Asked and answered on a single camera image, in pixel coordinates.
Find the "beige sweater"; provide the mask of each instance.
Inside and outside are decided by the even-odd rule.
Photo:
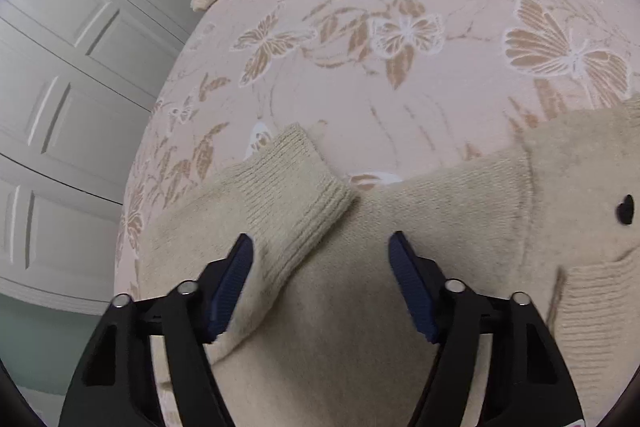
[[[236,425],[405,426],[435,348],[388,265],[388,237],[404,230],[446,276],[533,297],[595,425],[640,362],[640,218],[626,227],[615,216],[640,187],[639,127],[638,99],[573,112],[509,150],[357,196],[289,127],[147,230],[143,297],[197,277],[248,232],[254,267],[207,348]],[[481,401],[475,384],[465,425]]]

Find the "sweater pocket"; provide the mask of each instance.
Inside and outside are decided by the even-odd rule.
[[[595,426],[640,363],[640,248],[612,263],[562,268],[549,327],[586,425]]]

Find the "sweater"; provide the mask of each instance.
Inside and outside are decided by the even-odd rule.
[[[436,347],[388,265],[388,238],[403,230],[446,277],[531,295],[596,425],[640,363],[640,224],[615,212],[640,187],[639,125],[638,98],[576,111],[494,155],[358,194],[290,126],[149,227],[142,296],[197,277],[247,232],[254,266],[228,331],[207,346],[236,425],[405,426]],[[489,355],[485,339],[464,426],[476,424]]]

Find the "black heart button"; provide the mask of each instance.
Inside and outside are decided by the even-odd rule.
[[[631,225],[634,220],[634,198],[631,194],[627,194],[625,199],[622,200],[616,208],[616,216],[618,216],[618,220],[623,225]]]

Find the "sweater sleeve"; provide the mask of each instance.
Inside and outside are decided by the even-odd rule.
[[[226,257],[242,232],[254,263],[211,362],[258,327],[294,268],[354,198],[326,167],[302,128],[287,127],[248,161],[225,169],[162,214],[142,238],[142,298],[164,295]]]

